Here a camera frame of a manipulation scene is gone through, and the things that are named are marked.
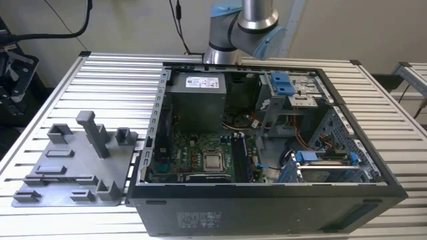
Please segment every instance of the white wall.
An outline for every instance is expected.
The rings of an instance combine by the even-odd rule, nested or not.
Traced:
[[[220,0],[180,0],[183,35],[192,52],[204,52],[209,38],[211,4]],[[48,0],[72,31],[81,27],[85,0]],[[276,0],[286,24],[294,0]],[[43,0],[0,0],[0,16],[15,34],[67,33]],[[93,0],[87,32],[79,37],[92,52],[183,54],[168,0]],[[21,41],[40,59],[37,73],[55,86],[84,50],[76,39]]]
[[[371,73],[427,63],[427,0],[307,0],[288,56],[356,59]]]

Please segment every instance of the aluminum table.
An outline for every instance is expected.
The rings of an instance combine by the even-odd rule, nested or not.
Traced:
[[[201,62],[197,55],[91,53],[79,56],[39,113],[0,162],[0,237],[13,239],[151,239],[136,210],[116,207],[11,207],[12,195],[49,140],[52,124],[81,126],[75,117],[92,110],[107,130],[129,127],[144,145],[163,62]],[[408,199],[350,235],[236,236],[227,239],[427,239],[427,133],[362,65],[348,60],[243,58],[244,65],[322,68]],[[224,237],[193,237],[223,239]]]

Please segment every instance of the label sticker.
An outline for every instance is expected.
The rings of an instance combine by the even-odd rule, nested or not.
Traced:
[[[219,228],[221,220],[221,212],[217,211],[179,211],[176,213],[177,226],[185,228]]]
[[[217,77],[189,76],[187,77],[185,88],[219,89],[220,81]]]

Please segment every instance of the blue plastic bracket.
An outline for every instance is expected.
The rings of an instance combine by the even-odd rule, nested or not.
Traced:
[[[280,96],[294,96],[295,89],[290,81],[290,76],[282,72],[271,73],[271,84],[274,92]]]

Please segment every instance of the black cable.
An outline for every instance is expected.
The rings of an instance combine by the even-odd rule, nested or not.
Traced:
[[[406,89],[403,90],[403,93],[402,93],[402,96],[400,96],[400,98],[399,98],[398,103],[400,103],[400,101],[402,101],[402,99],[403,99],[403,95],[407,93],[407,90],[408,90],[410,86],[411,86],[411,84],[408,83]]]
[[[176,32],[177,32],[177,35],[179,35],[179,38],[181,40],[181,44],[184,45],[184,48],[185,48],[185,51],[188,54],[191,54],[191,51],[188,49],[188,46],[185,44],[185,41],[184,41],[184,38],[183,38],[183,35],[181,35],[181,32],[180,32],[180,29],[179,29],[179,25],[176,23],[176,17],[175,17],[175,11],[173,11],[173,6],[172,6],[172,0],[168,0],[168,5],[171,7],[171,11],[172,11],[172,18],[173,18],[173,23],[175,23],[175,28],[176,28]]]
[[[414,119],[416,119],[416,117],[420,115],[422,110],[423,110],[422,107],[416,110],[416,113],[415,113],[415,115],[414,115]]]
[[[60,16],[60,14],[56,12],[53,6],[49,4],[48,0],[44,0],[44,2],[45,2],[45,4],[48,5],[48,7],[52,9],[55,15],[57,16],[57,18],[59,18],[61,24],[64,25],[64,27],[67,28],[68,32],[72,34],[73,31],[68,28],[68,26],[67,26],[67,24],[65,24],[65,22],[64,22],[64,20],[63,20],[63,18],[61,18],[61,16]],[[76,40],[79,41],[79,43],[81,44],[84,50],[88,51],[88,48],[87,48],[87,46],[83,44],[83,42],[80,41],[79,37],[75,37],[75,38],[76,38]]]
[[[24,35],[15,35],[9,34],[5,41],[0,41],[1,45],[15,44],[23,40],[33,40],[33,39],[72,39],[79,37],[87,30],[89,24],[89,16],[91,10],[93,8],[92,0],[87,0],[87,8],[85,8],[85,18],[84,23],[80,30],[75,33],[68,34],[48,34],[48,33],[39,33],[39,34],[24,34]]]
[[[272,166],[268,166],[270,169],[274,169],[274,170],[282,170],[282,168],[276,168],[276,167],[272,167]]]

